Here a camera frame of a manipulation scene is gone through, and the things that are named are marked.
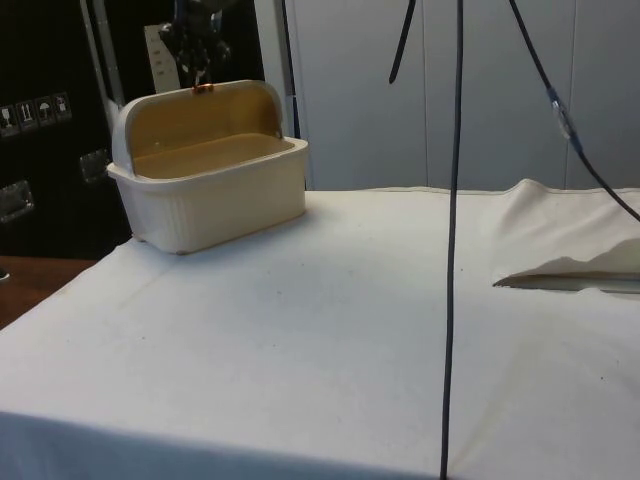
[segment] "metal latch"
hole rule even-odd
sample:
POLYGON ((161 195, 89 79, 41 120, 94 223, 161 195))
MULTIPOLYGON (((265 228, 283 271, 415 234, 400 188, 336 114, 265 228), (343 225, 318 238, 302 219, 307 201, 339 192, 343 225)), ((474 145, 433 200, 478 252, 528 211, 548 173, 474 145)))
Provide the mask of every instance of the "metal latch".
POLYGON ((6 224, 35 208, 29 182, 21 180, 0 189, 0 223, 6 224))
POLYGON ((111 160, 106 149, 96 150, 80 157, 80 170, 85 183, 96 183, 107 176, 111 160))

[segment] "wooden floor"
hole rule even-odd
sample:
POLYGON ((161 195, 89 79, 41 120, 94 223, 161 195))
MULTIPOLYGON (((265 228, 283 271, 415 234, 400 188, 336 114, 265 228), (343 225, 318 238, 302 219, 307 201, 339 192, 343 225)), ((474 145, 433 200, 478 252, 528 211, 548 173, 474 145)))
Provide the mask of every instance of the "wooden floor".
POLYGON ((0 281, 0 329, 94 265, 92 260, 1 257, 0 269, 9 278, 0 281))

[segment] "black cable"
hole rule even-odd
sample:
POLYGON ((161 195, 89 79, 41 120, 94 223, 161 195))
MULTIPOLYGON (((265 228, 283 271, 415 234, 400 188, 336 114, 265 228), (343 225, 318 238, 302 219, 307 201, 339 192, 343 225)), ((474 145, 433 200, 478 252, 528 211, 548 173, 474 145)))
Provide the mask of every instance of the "black cable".
POLYGON ((398 76, 398 70, 400 70, 400 61, 402 60, 402 55, 404 54, 404 46, 407 44, 409 27, 411 26, 411 20, 413 19, 413 10, 415 8, 416 0, 409 0, 407 14, 404 17, 404 23, 402 24, 402 32, 400 33, 398 49, 396 50, 396 56, 393 58, 393 66, 391 67, 391 74, 389 75, 389 83, 395 82, 396 77, 398 76))
POLYGON ((524 24, 524 20, 522 20, 522 15, 520 15, 518 5, 516 5, 516 2, 514 0, 509 0, 509 4, 511 4, 513 15, 516 17, 516 22, 518 22, 518 26, 520 27, 520 31, 522 32, 522 36, 524 37, 524 42, 527 44, 527 49, 531 54, 531 59, 533 60, 533 63, 536 64, 538 74, 540 74, 540 78, 542 79, 542 83, 544 83, 544 86, 547 90, 550 90, 552 88, 551 82, 549 81, 549 77, 547 77, 547 73, 544 71, 544 67, 542 66, 542 62, 540 62, 540 58, 538 57, 536 49, 533 47, 533 42, 531 41, 531 37, 529 36, 527 27, 524 24))
POLYGON ((460 130, 462 127, 462 64, 464 57, 464 1, 457 0, 457 62, 451 192, 449 194, 449 255, 447 261, 447 343, 442 394, 442 451, 440 480, 446 480, 449 464, 449 411, 451 408, 451 370, 453 367, 454 268, 456 257, 456 221, 458 213, 458 167, 460 164, 460 130))
POLYGON ((549 95, 549 99, 551 100, 551 104, 553 105, 556 113, 559 116, 559 120, 561 122, 561 126, 563 129, 563 133, 569 139, 569 143, 571 143, 572 148, 578 155, 578 158, 582 161, 582 164, 585 166, 587 171, 591 174, 591 176, 595 179, 596 182, 613 198, 618 205, 620 205, 623 209, 629 213, 633 218, 640 222, 640 214, 636 212, 633 208, 629 206, 620 196, 609 186, 609 184, 600 176, 600 174, 593 167, 587 155, 584 153, 584 148, 582 147, 582 142, 580 141, 580 137, 578 136, 578 132, 576 131, 571 119, 569 118, 569 113, 567 109, 563 105, 560 97, 556 93, 555 89, 551 85, 549 78, 547 77, 546 72, 544 71, 544 67, 540 62, 540 58, 538 58, 538 54, 536 52, 533 43, 531 42, 531 38, 529 37, 529 32, 527 31, 527 27, 522 20, 522 16, 520 15, 520 10, 518 9, 518 5, 516 5, 515 0, 509 0, 509 4, 511 5, 511 9, 513 10, 513 14, 516 17, 516 21, 518 22, 518 26, 520 27, 520 32, 524 38, 525 43, 527 44, 527 49, 529 50, 529 54, 531 55, 531 59, 533 63, 535 63, 536 68, 538 69, 538 73, 540 74, 540 78, 542 79, 542 83, 544 83, 545 88, 547 89, 547 95, 549 95))

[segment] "white cabinet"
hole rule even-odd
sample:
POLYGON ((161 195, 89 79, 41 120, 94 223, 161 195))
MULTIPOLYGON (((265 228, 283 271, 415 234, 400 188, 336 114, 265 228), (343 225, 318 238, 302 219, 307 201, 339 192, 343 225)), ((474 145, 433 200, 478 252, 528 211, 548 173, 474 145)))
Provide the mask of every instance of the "white cabinet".
MULTIPOLYGON (((519 0, 558 93, 571 85, 574 0, 519 0)), ((425 0, 429 183, 448 187, 453 143, 455 9, 425 0)), ((500 190, 522 178, 562 187, 566 143, 505 0, 465 2, 460 187, 500 190)))
MULTIPOLYGON (((640 2, 578 0, 571 113, 614 187, 640 186, 640 2)), ((571 151, 569 188, 597 186, 571 151)))
MULTIPOLYGON (((408 0, 285 3, 310 186, 448 187, 455 1, 418 0, 394 85, 408 0)), ((518 5, 594 165, 615 187, 640 186, 640 2, 518 5)), ((508 2, 465 2, 464 60, 461 188, 506 189, 522 178, 594 186, 559 133, 508 2)))
POLYGON ((286 7, 313 188, 425 185, 421 2, 393 85, 405 2, 293 0, 286 7))

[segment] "container lid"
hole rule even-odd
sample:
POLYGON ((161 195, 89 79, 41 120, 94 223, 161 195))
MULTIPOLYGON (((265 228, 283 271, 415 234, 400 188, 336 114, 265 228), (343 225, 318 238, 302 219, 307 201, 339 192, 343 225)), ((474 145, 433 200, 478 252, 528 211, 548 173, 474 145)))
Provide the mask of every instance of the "container lid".
POLYGON ((135 174, 136 159, 240 134, 282 138, 275 90, 254 80, 143 97, 129 103, 113 131, 113 162, 135 174))

